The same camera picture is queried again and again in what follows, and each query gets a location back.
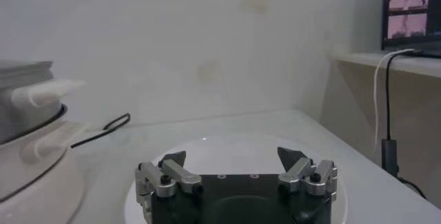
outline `power cord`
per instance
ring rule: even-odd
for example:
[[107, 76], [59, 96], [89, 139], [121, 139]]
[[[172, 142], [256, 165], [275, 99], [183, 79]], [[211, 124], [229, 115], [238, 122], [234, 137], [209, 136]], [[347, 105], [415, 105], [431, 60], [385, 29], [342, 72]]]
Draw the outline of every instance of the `power cord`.
[[377, 79], [378, 79], [378, 71], [382, 64], [382, 62], [386, 59], [387, 66], [386, 66], [386, 107], [387, 107], [387, 137], [382, 142], [382, 167], [386, 171], [388, 171], [390, 174], [394, 175], [401, 183], [410, 185], [414, 190], [416, 190], [422, 198], [426, 198], [422, 190], [411, 181], [408, 181], [404, 178], [398, 177], [398, 164], [397, 164], [397, 156], [396, 156], [396, 141], [394, 141], [391, 137], [391, 108], [390, 108], [390, 91], [389, 91], [389, 73], [390, 73], [390, 67], [392, 64], [392, 61], [397, 56], [412, 56], [412, 57], [425, 57], [425, 58], [437, 58], [441, 59], [440, 56], [437, 55], [427, 55], [423, 53], [419, 53], [416, 50], [413, 49], [407, 49], [407, 50], [401, 50], [398, 52], [392, 52], [384, 56], [375, 71], [374, 74], [374, 105], [375, 105], [375, 111], [376, 111], [376, 142], [375, 146], [377, 146], [378, 142], [378, 102], [377, 102]]
[[[126, 125], [127, 123], [129, 123], [130, 119], [131, 119], [130, 113], [126, 113], [126, 114], [120, 116], [119, 118], [117, 118], [115, 120], [112, 120], [107, 125], [105, 125], [104, 128], [103, 128], [104, 132], [102, 132], [100, 134], [97, 134], [95, 136], [91, 136], [88, 139], [84, 139], [82, 141], [76, 142], [76, 143], [72, 144], [70, 147], [71, 148], [76, 148], [76, 147], [78, 147], [80, 145], [86, 144], [86, 143], [88, 143], [90, 141], [94, 141], [94, 140], [99, 139], [101, 137], [104, 137], [104, 136], [106, 136], [108, 134], [111, 134], [112, 132], [116, 131], [117, 129], [119, 129], [119, 128], [123, 127], [124, 125]], [[121, 123], [119, 123], [119, 124], [115, 125], [114, 127], [112, 127], [116, 122], [119, 122], [121, 120], [123, 120]]]
[[386, 54], [383, 58], [381, 58], [380, 62], [377, 65], [377, 68], [375, 69], [375, 73], [373, 75], [373, 106], [375, 108], [375, 145], [373, 148], [373, 156], [375, 157], [375, 153], [377, 150], [377, 146], [378, 146], [378, 122], [379, 122], [379, 118], [378, 118], [378, 100], [377, 100], [377, 82], [378, 82], [378, 72], [380, 71], [381, 65], [383, 64], [383, 62], [387, 59], [389, 59], [390, 57], [396, 55], [396, 54], [403, 54], [406, 52], [413, 52], [415, 51], [414, 49], [406, 49], [406, 50], [399, 50], [397, 52], [391, 52], [389, 54]]
[[404, 184], [410, 185], [413, 189], [415, 189], [415, 190], [418, 192], [418, 194], [419, 194], [422, 198], [427, 199], [427, 198], [426, 198], [426, 195], [424, 195], [424, 193], [422, 192], [422, 190], [421, 190], [421, 189], [420, 189], [415, 183], [412, 183], [411, 181], [408, 181], [408, 180], [403, 179], [403, 178], [401, 178], [401, 177], [399, 177], [398, 180], [399, 180], [401, 183], [404, 183]]

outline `white table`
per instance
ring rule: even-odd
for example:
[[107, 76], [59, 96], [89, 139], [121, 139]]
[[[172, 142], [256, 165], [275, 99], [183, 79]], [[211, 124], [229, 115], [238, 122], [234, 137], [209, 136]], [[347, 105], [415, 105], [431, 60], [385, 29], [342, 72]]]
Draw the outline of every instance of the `white table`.
[[293, 139], [338, 162], [349, 199], [348, 223], [441, 223], [441, 210], [296, 110], [127, 128], [78, 147], [88, 193], [72, 223], [124, 223], [124, 200], [139, 162], [179, 143], [229, 132]]

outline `black cable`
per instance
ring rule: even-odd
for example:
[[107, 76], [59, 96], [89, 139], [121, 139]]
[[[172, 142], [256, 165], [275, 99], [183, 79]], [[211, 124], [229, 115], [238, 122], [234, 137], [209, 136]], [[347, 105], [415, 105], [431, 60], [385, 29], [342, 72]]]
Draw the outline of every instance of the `black cable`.
[[[118, 121], [121, 121], [122, 119], [125, 119], [125, 120], [123, 120], [123, 122], [121, 122], [120, 124], [118, 124], [118, 125], [114, 126], [113, 128], [111, 128], [112, 125], [114, 125]], [[101, 137], [103, 137], [105, 135], [111, 134], [112, 132], [116, 131], [117, 129], [119, 129], [119, 128], [123, 127], [124, 125], [126, 125], [127, 123], [129, 123], [130, 119], [131, 119], [130, 113], [126, 113], [126, 114], [120, 116], [119, 118], [111, 121], [107, 125], [105, 125], [104, 128], [103, 128], [104, 132], [102, 132], [100, 134], [97, 134], [95, 136], [91, 136], [88, 139], [84, 139], [82, 141], [76, 142], [75, 144], [72, 144], [70, 147], [71, 148], [75, 148], [75, 147], [78, 147], [80, 145], [86, 144], [86, 143], [88, 143], [90, 141], [94, 141], [95, 139], [99, 139], [99, 138], [101, 138]]]
[[393, 55], [388, 61], [387, 61], [387, 67], [386, 67], [386, 124], [387, 124], [387, 135], [386, 139], [388, 141], [391, 140], [391, 105], [389, 102], [390, 99], [390, 93], [389, 93], [389, 71], [392, 64], [392, 60], [396, 58], [397, 56], [403, 55], [405, 53], [399, 53]]
[[[437, 55], [428, 55], [428, 54], [421, 54], [421, 53], [416, 53], [416, 52], [407, 52], [407, 53], [395, 54], [387, 61], [387, 67], [386, 67], [386, 116], [387, 116], [387, 140], [388, 141], [390, 141], [392, 139], [391, 138], [391, 107], [390, 107], [390, 93], [389, 93], [389, 71], [390, 71], [390, 67], [391, 67], [393, 59], [396, 58], [397, 56], [400, 56], [400, 55], [412, 56], [412, 57], [424, 57], [424, 58], [432, 58], [432, 59], [441, 59], [441, 57], [437, 56]], [[401, 178], [401, 177], [398, 177], [398, 180], [401, 183], [410, 185], [421, 195], [421, 197], [423, 197], [424, 199], [427, 199], [426, 195], [424, 195], [422, 190], [415, 183], [412, 183], [411, 181], [408, 181], [408, 180]]]
[[422, 190], [415, 183], [412, 183], [411, 181], [408, 181], [408, 180], [401, 178], [401, 177], [398, 177], [398, 180], [400, 180], [401, 183], [408, 184], [408, 185], [412, 186], [421, 195], [421, 197], [423, 197], [424, 199], [427, 199], [426, 195], [424, 195]]
[[387, 61], [387, 67], [386, 67], [386, 122], [387, 122], [387, 136], [386, 139], [390, 141], [392, 139], [391, 137], [391, 105], [390, 105], [390, 93], [389, 93], [389, 71], [392, 64], [392, 60], [398, 56], [408, 56], [408, 57], [422, 57], [422, 58], [428, 58], [428, 59], [441, 59], [440, 55], [432, 55], [432, 54], [423, 54], [421, 51], [410, 51], [410, 52], [403, 52], [399, 54], [393, 55], [388, 61]]

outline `monitor screen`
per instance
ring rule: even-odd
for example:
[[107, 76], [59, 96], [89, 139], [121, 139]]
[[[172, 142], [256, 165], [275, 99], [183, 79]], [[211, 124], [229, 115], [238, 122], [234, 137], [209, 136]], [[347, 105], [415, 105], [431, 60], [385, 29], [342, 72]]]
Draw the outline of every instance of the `monitor screen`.
[[441, 40], [441, 0], [384, 0], [385, 46]]

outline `black bolt head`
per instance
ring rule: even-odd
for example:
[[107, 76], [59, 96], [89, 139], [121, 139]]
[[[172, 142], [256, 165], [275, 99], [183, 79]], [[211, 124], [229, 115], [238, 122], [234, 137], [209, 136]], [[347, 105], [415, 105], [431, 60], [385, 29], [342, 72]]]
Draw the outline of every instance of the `black bolt head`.
[[311, 176], [309, 176], [309, 179], [313, 183], [319, 183], [320, 180], [322, 179], [322, 176], [319, 173], [313, 173], [311, 174]]
[[170, 178], [170, 176], [166, 174], [161, 176], [161, 185], [169, 184], [171, 181], [172, 179]]

